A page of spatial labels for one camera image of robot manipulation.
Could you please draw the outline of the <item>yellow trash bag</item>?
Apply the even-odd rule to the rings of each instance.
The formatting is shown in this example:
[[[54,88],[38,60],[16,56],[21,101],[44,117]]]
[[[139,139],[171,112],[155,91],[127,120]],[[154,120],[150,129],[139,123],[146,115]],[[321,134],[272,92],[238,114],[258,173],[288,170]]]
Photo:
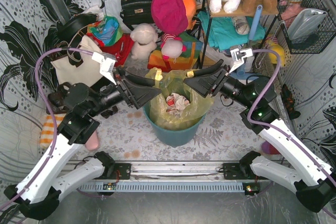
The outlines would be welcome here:
[[[149,118],[163,129],[179,131],[192,127],[214,103],[214,98],[202,97],[183,82],[193,76],[191,70],[163,72],[154,67],[145,76],[162,91],[150,101]]]

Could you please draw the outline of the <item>teal trash bin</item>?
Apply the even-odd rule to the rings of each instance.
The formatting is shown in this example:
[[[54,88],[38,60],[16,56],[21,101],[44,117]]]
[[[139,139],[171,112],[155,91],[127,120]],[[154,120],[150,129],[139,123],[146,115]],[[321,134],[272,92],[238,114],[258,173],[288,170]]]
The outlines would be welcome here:
[[[196,135],[198,127],[200,126],[201,123],[203,123],[206,117],[206,114],[204,114],[201,118],[197,119],[197,122],[193,126],[187,129],[180,130],[180,131],[171,131],[171,130],[166,130],[164,128],[161,128],[151,121],[149,117],[149,112],[150,112],[149,102],[143,107],[143,112],[144,112],[146,119],[150,122],[155,136],[162,143],[168,146],[171,146],[171,147],[179,147],[179,146],[185,145],[188,142],[190,142],[193,139],[193,137]]]

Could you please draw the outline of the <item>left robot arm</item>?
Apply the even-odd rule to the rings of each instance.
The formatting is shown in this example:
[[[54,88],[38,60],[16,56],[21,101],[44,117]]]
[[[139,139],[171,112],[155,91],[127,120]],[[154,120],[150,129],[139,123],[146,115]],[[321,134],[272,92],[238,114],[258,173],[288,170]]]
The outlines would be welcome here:
[[[161,93],[153,79],[135,76],[121,67],[117,67],[115,73],[116,81],[101,92],[95,92],[84,83],[69,88],[64,100],[69,110],[54,132],[55,139],[30,173],[17,185],[9,185],[4,190],[24,217],[44,220],[69,193],[84,183],[115,175],[115,161],[104,151],[95,153],[68,174],[59,175],[98,128],[95,116],[122,101],[139,109]]]

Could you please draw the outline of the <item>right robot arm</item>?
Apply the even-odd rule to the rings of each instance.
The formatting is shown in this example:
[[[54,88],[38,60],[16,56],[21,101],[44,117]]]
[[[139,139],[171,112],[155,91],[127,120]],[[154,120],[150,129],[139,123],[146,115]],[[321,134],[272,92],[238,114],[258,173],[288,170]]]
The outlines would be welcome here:
[[[335,168],[310,151],[269,105],[276,97],[269,77],[242,83],[231,77],[220,60],[201,70],[189,70],[184,83],[203,97],[218,93],[245,107],[246,127],[270,143],[291,165],[285,167],[251,151],[239,162],[242,173],[266,178],[293,192],[308,210],[319,212],[335,197]]]

